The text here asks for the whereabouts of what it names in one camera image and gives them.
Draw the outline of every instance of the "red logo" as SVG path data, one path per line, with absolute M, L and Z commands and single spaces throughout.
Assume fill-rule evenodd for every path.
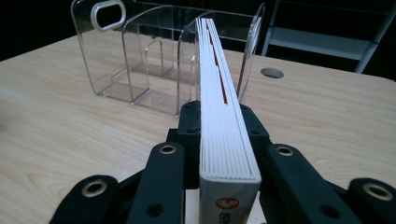
M 221 209 L 234 209 L 239 205 L 239 202 L 235 198 L 220 198 L 216 201 L 216 206 Z

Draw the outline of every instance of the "hole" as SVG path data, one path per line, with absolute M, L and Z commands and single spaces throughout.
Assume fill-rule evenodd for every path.
M 159 217 L 163 213 L 163 206 L 159 203 L 151 204 L 148 209 L 146 209 L 146 214 L 149 217 Z
M 339 218 L 340 217 L 340 213 L 337 211 L 337 209 L 329 206 L 329 205 L 322 205 L 320 207 L 320 211 L 326 216 L 326 217 L 330 217 L 330 218 Z
M 93 180 L 90 183 L 86 184 L 82 189 L 82 195 L 87 198 L 95 197 L 105 192 L 107 188 L 107 183 L 104 180 L 98 179 Z
M 172 153 L 176 152 L 176 147 L 174 147 L 174 146 L 164 146 L 164 147 L 160 148 L 160 152 L 162 154 L 172 154 Z
M 367 183 L 363 185 L 364 191 L 370 194 L 371 196 L 382 200 L 382 201 L 390 201 L 393 199 L 392 193 L 390 193 L 387 189 L 373 183 Z
M 264 76 L 270 78 L 282 78 L 283 76 L 285 76 L 283 72 L 275 68 L 263 68 L 261 72 Z
M 121 20 L 122 12 L 119 5 L 110 7 L 102 7 L 96 13 L 98 24 L 101 27 L 107 27 L 110 24 L 116 23 Z
M 293 151 L 287 147 L 277 147 L 276 151 L 282 156 L 291 156 L 293 155 Z

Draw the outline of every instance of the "transparent acrylic holder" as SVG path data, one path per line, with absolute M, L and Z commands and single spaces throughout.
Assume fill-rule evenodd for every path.
M 233 80 L 242 99 L 262 11 L 252 17 L 127 0 L 75 0 L 71 6 L 93 91 L 175 116 L 194 94 L 195 18 L 214 19 L 221 40 L 244 46 L 245 54 L 227 59 L 240 71 Z

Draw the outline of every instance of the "clear plastic organizer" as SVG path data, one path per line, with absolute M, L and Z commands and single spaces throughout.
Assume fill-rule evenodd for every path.
M 212 18 L 241 100 L 248 84 L 263 5 L 253 16 L 144 4 L 75 0 L 71 14 L 93 91 L 174 116 L 195 99 L 195 18 Z

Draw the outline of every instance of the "wooden table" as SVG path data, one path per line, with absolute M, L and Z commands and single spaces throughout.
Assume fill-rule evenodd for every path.
M 264 77 L 264 67 L 284 77 Z M 396 187 L 396 84 L 256 57 L 244 97 L 275 143 L 300 149 L 343 188 L 373 177 Z M 96 96 L 72 37 L 0 62 L 0 223 L 49 222 L 87 176 L 119 181 L 145 167 L 178 120 Z M 189 192 L 186 223 L 196 223 Z M 248 223 L 263 223 L 256 202 Z

